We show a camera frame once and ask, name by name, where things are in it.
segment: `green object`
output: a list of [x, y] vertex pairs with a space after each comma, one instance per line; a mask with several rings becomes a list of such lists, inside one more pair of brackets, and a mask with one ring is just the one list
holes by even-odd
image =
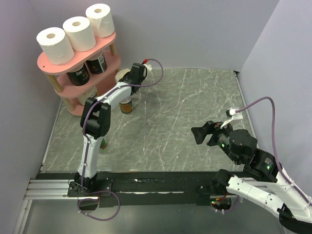
[[105, 139], [103, 138], [101, 145], [99, 147], [99, 150], [102, 151], [102, 150], [105, 150], [105, 148], [106, 148], [106, 142], [105, 142]]

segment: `shelf tier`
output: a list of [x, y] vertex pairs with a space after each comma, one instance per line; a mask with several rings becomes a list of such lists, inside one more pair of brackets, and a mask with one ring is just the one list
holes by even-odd
[[[108, 77], [106, 77], [104, 80], [96, 85], [99, 95], [107, 93], [115, 86], [115, 75], [116, 73], [112, 72]], [[73, 111], [70, 111], [68, 109], [68, 111], [75, 116], [82, 116], [84, 106], [80, 104], [77, 98], [70, 99], [70, 102], [73, 104], [75, 109]]]
[[105, 47], [111, 45], [116, 39], [116, 32], [111, 34], [106, 38], [96, 38], [96, 45], [91, 50], [78, 52], [74, 50], [74, 57], [65, 64], [54, 65], [50, 63], [48, 57], [44, 52], [42, 52], [37, 60], [38, 67], [45, 73], [49, 75], [61, 75], [63, 73], [71, 71], [73, 68], [77, 67], [79, 64], [82, 64]]
[[121, 59], [119, 55], [112, 56], [111, 52], [109, 50], [104, 50], [104, 57], [107, 63], [107, 69], [104, 73], [101, 74], [90, 74], [90, 80], [87, 84], [83, 86], [75, 86], [73, 85], [67, 74], [60, 75], [57, 78], [57, 81], [59, 82], [60, 86], [63, 87], [63, 92], [57, 93], [62, 98], [77, 98], [81, 96], [82, 94], [86, 93], [88, 90], [90, 90], [93, 86], [97, 85], [99, 82], [101, 82], [103, 79], [105, 79], [107, 76], [109, 76], [111, 73], [113, 73], [115, 70], [117, 70], [120, 66]]

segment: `white wall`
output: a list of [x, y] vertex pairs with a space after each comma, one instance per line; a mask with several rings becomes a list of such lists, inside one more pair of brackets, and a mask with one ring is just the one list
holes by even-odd
[[165, 67], [240, 71], [278, 0], [29, 0], [45, 27], [62, 27], [108, 4], [122, 66], [157, 58]]
[[0, 1], [0, 21], [0, 232], [9, 234], [39, 172], [59, 98], [37, 67], [43, 26], [29, 3]]
[[[312, 195], [312, 1], [281, 0], [249, 55], [239, 81], [247, 103], [271, 96], [276, 144], [288, 174]], [[250, 109], [260, 146], [272, 152], [269, 101]]]

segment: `gray marble surface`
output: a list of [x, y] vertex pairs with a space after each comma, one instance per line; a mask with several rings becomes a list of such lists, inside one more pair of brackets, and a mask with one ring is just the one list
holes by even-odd
[[[153, 69], [144, 83], [159, 76], [160, 70]], [[165, 69], [157, 86], [141, 88], [132, 100], [130, 114], [119, 107], [112, 111], [99, 171], [242, 171], [218, 147], [196, 145], [191, 132], [208, 120], [225, 121], [227, 108], [243, 106], [233, 71]], [[77, 170], [83, 147], [79, 122], [62, 105], [43, 171]], [[234, 128], [251, 133], [246, 113]]]

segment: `pink shelf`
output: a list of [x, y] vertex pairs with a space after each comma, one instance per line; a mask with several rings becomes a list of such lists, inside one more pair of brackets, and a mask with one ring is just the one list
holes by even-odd
[[[98, 85], [97, 85], [97, 92], [100, 95], [103, 95], [107, 93], [110, 89], [112, 89], [115, 86], [115, 72], [112, 72], [109, 76], [106, 77], [106, 79], [102, 80]], [[82, 116], [83, 108], [84, 106], [80, 104], [77, 98], [70, 99], [71, 103], [75, 107], [73, 111], [68, 110], [71, 114], [75, 116]]]
[[116, 32], [111, 34], [109, 37], [106, 38], [96, 38], [96, 45], [91, 50], [78, 52], [74, 50], [74, 57], [67, 63], [61, 65], [54, 65], [51, 64], [48, 57], [42, 52], [37, 60], [38, 67], [46, 74], [50, 75], [61, 75], [63, 73], [71, 71], [73, 68], [77, 67], [77, 65], [85, 62], [105, 47], [111, 45], [116, 38]]
[[63, 98], [77, 98], [80, 95], [86, 93], [88, 90], [90, 90], [93, 86], [101, 82], [105, 77], [110, 75], [112, 72], [114, 72], [121, 63], [121, 59], [119, 55], [112, 56], [111, 52], [109, 50], [104, 50], [104, 57], [107, 63], [107, 69], [104, 73], [101, 74], [90, 74], [90, 80], [87, 84], [83, 86], [74, 86], [68, 76], [65, 74], [58, 77], [58, 82], [60, 86], [63, 87], [63, 92], [57, 93], [59, 96]]

